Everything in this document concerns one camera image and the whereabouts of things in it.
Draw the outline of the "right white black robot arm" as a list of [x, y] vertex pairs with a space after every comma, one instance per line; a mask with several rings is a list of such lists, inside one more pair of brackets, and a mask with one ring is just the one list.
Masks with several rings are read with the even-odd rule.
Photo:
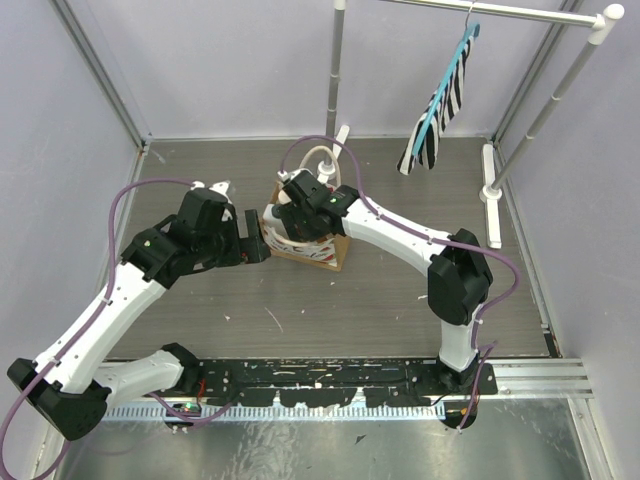
[[320, 182], [306, 168], [280, 179], [277, 199], [263, 213], [269, 233], [296, 243], [328, 236], [364, 241], [425, 276], [428, 306], [441, 321], [440, 385], [452, 394], [465, 391], [479, 363], [474, 322], [493, 282], [476, 236], [465, 229], [451, 235], [416, 224], [351, 186]]

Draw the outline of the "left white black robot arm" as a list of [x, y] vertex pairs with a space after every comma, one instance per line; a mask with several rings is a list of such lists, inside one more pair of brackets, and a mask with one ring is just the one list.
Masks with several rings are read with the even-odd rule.
[[182, 277], [265, 261], [270, 251], [256, 210], [247, 233], [227, 195], [228, 182], [193, 182], [178, 211], [111, 254], [103, 290], [69, 329], [35, 359], [19, 358], [7, 375], [25, 400], [68, 441], [88, 435], [111, 409], [161, 390], [194, 393], [199, 359], [170, 343], [114, 368], [102, 363], [141, 314]]

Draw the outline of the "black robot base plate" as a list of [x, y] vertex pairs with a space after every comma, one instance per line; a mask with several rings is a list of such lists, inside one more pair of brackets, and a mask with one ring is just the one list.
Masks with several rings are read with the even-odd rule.
[[365, 406], [429, 406], [442, 395], [469, 395], [474, 379], [456, 386], [430, 358], [307, 358], [202, 360], [187, 387], [160, 390], [161, 397], [197, 395], [210, 406], [345, 407], [356, 396]]

